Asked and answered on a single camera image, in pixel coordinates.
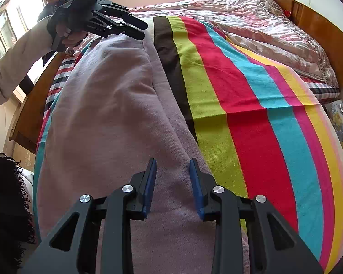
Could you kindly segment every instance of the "metal pivot screw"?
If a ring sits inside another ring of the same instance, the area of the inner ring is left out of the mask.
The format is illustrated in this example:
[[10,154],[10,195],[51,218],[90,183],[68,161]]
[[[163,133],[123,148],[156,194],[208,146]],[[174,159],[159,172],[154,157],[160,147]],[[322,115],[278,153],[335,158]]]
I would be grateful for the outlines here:
[[267,201],[267,198],[263,195],[258,195],[255,197],[255,199],[259,202],[259,203],[265,203]]
[[80,197],[80,202],[81,202],[81,203],[87,203],[87,202],[90,201],[90,199],[91,199],[91,197],[90,197],[89,195],[82,195],[82,196]]
[[222,186],[215,186],[213,191],[217,194],[221,194],[225,191],[225,189]]
[[131,191],[133,191],[133,190],[134,190],[134,187],[133,187],[133,186],[130,186],[129,184],[123,186],[123,188],[122,188],[122,191],[123,191],[123,192],[131,192]]

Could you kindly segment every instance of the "white sleeve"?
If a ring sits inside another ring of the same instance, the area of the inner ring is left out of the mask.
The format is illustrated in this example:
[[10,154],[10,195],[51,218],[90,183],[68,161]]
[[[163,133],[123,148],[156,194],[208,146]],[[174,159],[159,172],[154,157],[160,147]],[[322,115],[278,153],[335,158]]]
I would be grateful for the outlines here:
[[51,51],[46,17],[24,34],[0,59],[0,105],[5,103],[32,65]]

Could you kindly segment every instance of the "floral fabric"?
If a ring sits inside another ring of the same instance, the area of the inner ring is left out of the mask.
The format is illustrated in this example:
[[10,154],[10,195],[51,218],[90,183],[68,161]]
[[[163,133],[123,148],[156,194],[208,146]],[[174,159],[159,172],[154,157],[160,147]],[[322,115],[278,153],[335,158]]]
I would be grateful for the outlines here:
[[138,18],[186,16],[222,30],[240,47],[338,87],[324,49],[294,25],[273,0],[185,0],[131,9]]

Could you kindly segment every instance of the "blue gripper pad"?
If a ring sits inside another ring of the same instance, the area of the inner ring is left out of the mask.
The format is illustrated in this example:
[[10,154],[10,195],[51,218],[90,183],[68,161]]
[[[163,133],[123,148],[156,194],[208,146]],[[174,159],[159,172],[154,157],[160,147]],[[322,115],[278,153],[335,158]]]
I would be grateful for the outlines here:
[[193,196],[195,199],[196,210],[200,219],[204,219],[204,205],[203,205],[203,193],[200,184],[200,180],[197,175],[197,166],[193,160],[189,162],[189,177],[192,183]]
[[156,180],[156,160],[155,159],[150,160],[149,166],[147,166],[146,171],[149,169],[149,167],[150,167],[150,173],[149,173],[146,187],[145,187],[144,206],[142,207],[142,214],[144,218],[147,218],[147,215],[150,212],[151,202],[153,200],[153,195],[154,195],[154,187],[155,187],[155,180]]

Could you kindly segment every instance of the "black stripe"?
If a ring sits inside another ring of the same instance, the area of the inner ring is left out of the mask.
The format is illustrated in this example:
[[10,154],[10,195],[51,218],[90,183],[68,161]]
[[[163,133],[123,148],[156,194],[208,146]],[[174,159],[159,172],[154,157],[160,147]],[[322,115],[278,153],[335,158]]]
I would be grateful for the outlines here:
[[76,59],[68,60],[68,61],[66,61],[66,62],[62,62],[60,67],[62,67],[62,66],[64,66],[64,65],[74,64],[75,62],[76,62]]
[[165,16],[154,17],[154,45],[163,65],[171,91],[183,114],[188,129],[198,143],[192,112],[190,111],[187,91],[180,65],[179,54],[173,40],[173,30]]
[[69,78],[69,76],[62,76],[62,77],[59,77],[57,79],[55,79],[54,81],[52,81],[52,85],[56,84],[56,83],[60,83],[60,82],[65,82],[67,80],[67,78]]
[[327,94],[327,93],[340,93],[339,88],[329,88],[326,87],[325,89],[323,87],[310,87],[310,90],[314,95],[319,94]]
[[45,105],[45,111],[47,111],[48,109],[50,109],[52,103],[53,103],[53,101],[49,101],[49,102]]

